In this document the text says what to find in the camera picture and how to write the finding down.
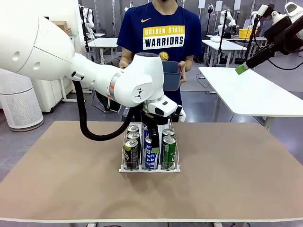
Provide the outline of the large white table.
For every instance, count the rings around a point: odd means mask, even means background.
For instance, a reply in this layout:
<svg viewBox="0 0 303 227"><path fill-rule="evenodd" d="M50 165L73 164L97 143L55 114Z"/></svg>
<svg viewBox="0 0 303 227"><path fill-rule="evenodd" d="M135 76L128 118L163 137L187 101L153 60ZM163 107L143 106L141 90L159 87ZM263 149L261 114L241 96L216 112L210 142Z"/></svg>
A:
<svg viewBox="0 0 303 227"><path fill-rule="evenodd" d="M201 74L217 94L213 122L221 103L238 116L254 117L270 130L275 118L303 118L303 100L253 70L238 74L235 68L200 67Z"/></svg>

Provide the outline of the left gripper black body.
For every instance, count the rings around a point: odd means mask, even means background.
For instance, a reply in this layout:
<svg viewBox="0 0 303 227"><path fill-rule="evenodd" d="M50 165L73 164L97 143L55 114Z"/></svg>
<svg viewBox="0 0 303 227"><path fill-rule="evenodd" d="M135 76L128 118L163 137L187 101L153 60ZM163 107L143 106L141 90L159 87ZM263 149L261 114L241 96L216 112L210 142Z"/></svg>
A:
<svg viewBox="0 0 303 227"><path fill-rule="evenodd" d="M147 126L158 126L158 125L166 125L169 121L169 117L163 117L156 114L151 113L142 113L142 122Z"/></svg>

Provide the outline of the white air purifier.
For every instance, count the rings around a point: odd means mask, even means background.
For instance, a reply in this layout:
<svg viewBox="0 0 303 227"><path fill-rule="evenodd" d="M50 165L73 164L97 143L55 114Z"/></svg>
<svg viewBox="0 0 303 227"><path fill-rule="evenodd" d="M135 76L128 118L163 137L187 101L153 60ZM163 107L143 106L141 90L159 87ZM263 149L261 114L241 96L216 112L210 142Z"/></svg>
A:
<svg viewBox="0 0 303 227"><path fill-rule="evenodd" d="M0 69L0 103L12 131L31 131L44 123L29 77Z"/></svg>

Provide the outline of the small wooden side table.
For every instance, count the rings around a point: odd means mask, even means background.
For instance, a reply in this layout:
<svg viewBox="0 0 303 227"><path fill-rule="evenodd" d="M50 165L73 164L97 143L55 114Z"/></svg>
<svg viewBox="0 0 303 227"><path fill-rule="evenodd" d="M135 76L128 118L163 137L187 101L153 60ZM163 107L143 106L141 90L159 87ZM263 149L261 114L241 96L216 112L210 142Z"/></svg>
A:
<svg viewBox="0 0 303 227"><path fill-rule="evenodd" d="M75 94L75 87L70 79L67 77L60 78L61 88L62 88L62 101L65 103L76 103L77 99L69 99L67 95L69 93Z"/></svg>

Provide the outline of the person's right forearm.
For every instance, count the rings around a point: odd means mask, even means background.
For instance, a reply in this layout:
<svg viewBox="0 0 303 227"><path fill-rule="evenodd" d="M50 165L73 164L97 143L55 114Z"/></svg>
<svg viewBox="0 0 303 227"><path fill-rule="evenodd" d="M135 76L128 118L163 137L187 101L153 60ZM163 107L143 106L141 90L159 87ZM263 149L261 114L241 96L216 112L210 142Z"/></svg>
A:
<svg viewBox="0 0 303 227"><path fill-rule="evenodd" d="M133 60L133 52L131 52L130 50L126 49L126 48L122 48L122 56L121 56L121 61L122 62L126 62L129 63L129 61Z"/></svg>

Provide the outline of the person's left forearm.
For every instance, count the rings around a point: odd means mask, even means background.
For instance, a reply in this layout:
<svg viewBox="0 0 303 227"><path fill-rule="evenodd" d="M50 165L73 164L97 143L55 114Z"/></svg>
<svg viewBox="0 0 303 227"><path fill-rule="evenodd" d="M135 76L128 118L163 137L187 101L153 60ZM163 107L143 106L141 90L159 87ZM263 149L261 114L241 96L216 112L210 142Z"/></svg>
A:
<svg viewBox="0 0 303 227"><path fill-rule="evenodd" d="M185 62L185 72L190 71L193 68L193 64L194 64L194 56L186 56L184 59Z"/></svg>

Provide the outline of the person in Warriors shirt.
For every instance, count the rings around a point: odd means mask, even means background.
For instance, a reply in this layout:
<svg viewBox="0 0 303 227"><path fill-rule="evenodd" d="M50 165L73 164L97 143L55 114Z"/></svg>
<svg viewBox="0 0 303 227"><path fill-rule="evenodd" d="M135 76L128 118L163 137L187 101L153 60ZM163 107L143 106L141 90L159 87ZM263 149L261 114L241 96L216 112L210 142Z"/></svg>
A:
<svg viewBox="0 0 303 227"><path fill-rule="evenodd" d="M134 55L149 52L179 63L186 56L201 54L201 22L181 6L173 15L162 15L149 2L125 12L117 45Z"/></svg>

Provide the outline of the dark green jacket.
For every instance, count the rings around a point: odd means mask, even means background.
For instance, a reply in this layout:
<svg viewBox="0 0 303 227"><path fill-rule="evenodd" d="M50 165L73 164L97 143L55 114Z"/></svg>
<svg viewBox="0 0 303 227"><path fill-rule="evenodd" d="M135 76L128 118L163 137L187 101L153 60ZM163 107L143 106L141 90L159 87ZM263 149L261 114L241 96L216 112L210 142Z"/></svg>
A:
<svg viewBox="0 0 303 227"><path fill-rule="evenodd" d="M103 96L97 91L94 92L91 103L95 108L101 110L104 113L108 113L108 112L119 113L122 107L119 103L111 100L108 97Z"/></svg>

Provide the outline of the person's left hand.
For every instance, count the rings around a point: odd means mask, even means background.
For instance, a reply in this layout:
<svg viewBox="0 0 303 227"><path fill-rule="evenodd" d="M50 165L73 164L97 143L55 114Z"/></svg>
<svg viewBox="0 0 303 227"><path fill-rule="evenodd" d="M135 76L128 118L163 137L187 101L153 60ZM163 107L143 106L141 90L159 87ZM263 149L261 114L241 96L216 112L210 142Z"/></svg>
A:
<svg viewBox="0 0 303 227"><path fill-rule="evenodd" d="M181 73L181 79L180 79L180 86L186 82L186 76L185 76L185 73L186 73L186 62L185 61L181 61L179 62L178 64L179 68L181 69L182 73Z"/></svg>

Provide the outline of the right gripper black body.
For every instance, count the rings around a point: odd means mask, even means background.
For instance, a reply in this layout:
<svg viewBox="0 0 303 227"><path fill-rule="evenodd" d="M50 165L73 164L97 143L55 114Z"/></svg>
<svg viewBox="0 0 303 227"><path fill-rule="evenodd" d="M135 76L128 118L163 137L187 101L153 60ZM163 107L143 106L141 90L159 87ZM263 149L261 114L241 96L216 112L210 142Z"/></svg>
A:
<svg viewBox="0 0 303 227"><path fill-rule="evenodd" d="M287 38L285 35L285 29L291 24L291 20L284 17L264 32L271 53L292 53L296 51L295 38Z"/></svg>

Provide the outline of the person's neck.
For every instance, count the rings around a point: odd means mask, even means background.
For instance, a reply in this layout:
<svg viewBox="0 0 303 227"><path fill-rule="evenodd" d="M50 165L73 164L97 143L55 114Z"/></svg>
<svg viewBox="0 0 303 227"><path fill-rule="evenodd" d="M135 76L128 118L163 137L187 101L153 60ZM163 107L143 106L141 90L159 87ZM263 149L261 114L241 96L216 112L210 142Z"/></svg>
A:
<svg viewBox="0 0 303 227"><path fill-rule="evenodd" d="M152 4L162 15L173 15L178 9L176 0L152 0Z"/></svg>

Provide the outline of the blue-grey plastic basket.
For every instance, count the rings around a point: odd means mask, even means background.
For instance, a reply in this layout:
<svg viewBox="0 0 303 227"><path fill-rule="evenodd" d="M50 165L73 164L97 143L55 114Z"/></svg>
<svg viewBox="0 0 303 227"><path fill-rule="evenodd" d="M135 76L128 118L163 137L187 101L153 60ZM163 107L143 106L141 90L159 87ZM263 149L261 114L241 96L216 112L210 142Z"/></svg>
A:
<svg viewBox="0 0 303 227"><path fill-rule="evenodd" d="M178 62L163 61L164 72L164 91L176 91L179 89L179 84L182 76L182 69L179 67Z"/></svg>

